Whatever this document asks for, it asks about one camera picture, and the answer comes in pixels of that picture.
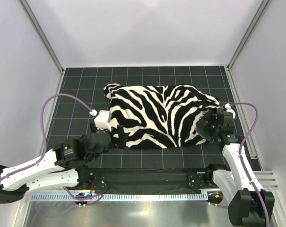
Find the grey fleece zebra-lined pillowcase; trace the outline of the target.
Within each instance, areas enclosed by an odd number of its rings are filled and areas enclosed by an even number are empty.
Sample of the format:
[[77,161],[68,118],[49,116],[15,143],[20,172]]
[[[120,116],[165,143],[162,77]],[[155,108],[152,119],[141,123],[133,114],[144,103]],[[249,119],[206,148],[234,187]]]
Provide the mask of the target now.
[[129,149],[160,149],[196,146],[206,142],[196,123],[220,106],[220,99],[192,85],[127,86],[109,83],[104,95],[110,101],[113,141],[120,141],[118,126],[128,135]]

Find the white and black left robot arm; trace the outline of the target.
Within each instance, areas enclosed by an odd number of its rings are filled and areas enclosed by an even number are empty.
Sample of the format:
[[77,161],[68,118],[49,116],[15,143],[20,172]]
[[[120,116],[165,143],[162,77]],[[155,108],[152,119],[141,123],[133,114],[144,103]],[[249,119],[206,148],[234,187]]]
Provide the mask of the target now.
[[86,164],[111,149],[125,148],[128,138],[129,134],[121,125],[117,131],[93,127],[90,134],[67,139],[18,166],[0,165],[0,204],[19,201],[26,194],[39,190],[90,188],[94,180]]

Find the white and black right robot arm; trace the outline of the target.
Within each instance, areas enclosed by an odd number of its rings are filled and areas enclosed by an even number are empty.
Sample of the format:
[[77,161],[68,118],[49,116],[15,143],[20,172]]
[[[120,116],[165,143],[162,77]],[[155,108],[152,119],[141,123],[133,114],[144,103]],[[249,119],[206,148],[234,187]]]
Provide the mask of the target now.
[[234,132],[232,110],[208,110],[196,123],[196,132],[219,146],[228,167],[210,164],[205,184],[218,187],[226,199],[234,227],[268,227],[274,208],[273,193],[259,183],[244,150],[244,139]]

